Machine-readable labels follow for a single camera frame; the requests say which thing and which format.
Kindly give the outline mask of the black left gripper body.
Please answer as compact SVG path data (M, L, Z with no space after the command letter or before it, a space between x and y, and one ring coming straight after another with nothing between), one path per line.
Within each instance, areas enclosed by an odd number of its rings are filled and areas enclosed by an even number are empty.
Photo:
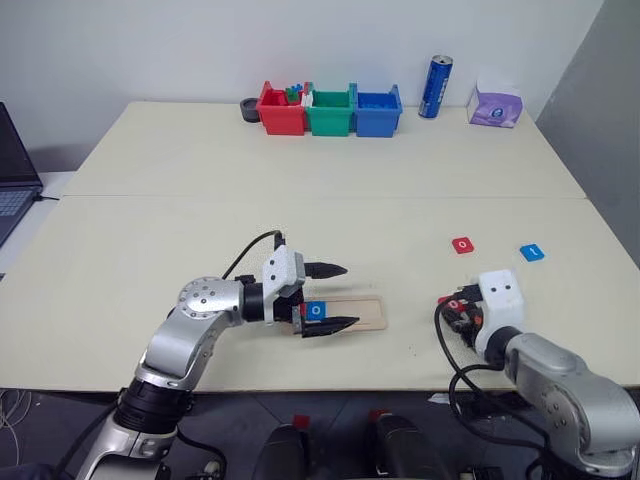
M293 334L301 336L304 322L304 303L305 298L301 287L297 288L289 297L278 297L274 301L274 321L289 324Z

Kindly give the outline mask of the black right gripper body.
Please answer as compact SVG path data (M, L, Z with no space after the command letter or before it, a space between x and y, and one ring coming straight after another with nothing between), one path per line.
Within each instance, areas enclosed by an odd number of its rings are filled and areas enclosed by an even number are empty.
M467 346L474 346L484 324L484 313L477 303L467 303L456 313L454 331Z

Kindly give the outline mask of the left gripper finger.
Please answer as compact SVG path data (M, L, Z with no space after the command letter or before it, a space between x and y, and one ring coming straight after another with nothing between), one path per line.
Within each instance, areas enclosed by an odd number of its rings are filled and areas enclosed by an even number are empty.
M342 266L325 262L306 262L305 275L312 279L329 279L345 275L348 270Z
M304 321L302 324L301 336L303 338L313 338L329 336L345 330L360 320L359 317L328 317L319 321Z

